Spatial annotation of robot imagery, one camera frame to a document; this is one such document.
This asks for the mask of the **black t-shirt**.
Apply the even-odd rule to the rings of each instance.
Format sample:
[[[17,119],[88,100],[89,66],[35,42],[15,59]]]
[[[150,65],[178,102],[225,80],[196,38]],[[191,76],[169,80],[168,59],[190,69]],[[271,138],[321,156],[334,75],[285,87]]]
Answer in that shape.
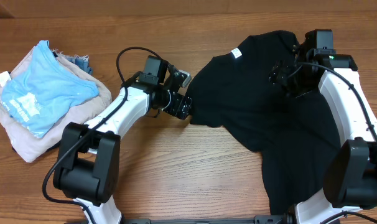
[[[295,34],[285,30],[251,35],[233,52],[213,57],[187,89],[192,124],[223,126],[248,150],[261,153],[273,215],[317,193],[341,147],[330,108],[317,90],[290,98],[269,81],[276,62],[294,61],[297,44]]]

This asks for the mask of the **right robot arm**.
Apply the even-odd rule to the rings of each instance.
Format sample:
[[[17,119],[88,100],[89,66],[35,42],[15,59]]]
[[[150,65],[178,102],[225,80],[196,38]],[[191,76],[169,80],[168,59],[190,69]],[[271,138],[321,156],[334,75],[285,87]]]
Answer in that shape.
[[[333,32],[316,29],[305,35],[293,65],[278,62],[269,80],[288,96],[318,90],[326,99],[341,148],[329,165],[323,187],[292,206],[281,223],[334,223],[347,215],[377,207],[377,119],[367,102],[358,67],[351,55],[337,54]]]

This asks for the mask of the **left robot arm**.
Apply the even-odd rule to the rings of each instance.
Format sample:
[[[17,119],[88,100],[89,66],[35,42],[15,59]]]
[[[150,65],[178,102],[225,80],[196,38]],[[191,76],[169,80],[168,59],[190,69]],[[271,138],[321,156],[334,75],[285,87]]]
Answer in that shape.
[[[113,198],[121,139],[151,109],[185,119],[192,99],[181,95],[179,89],[190,81],[188,72],[148,56],[144,70],[122,84],[118,97],[104,111],[85,124],[65,127],[53,183],[70,203],[81,207],[86,223],[123,222]]]

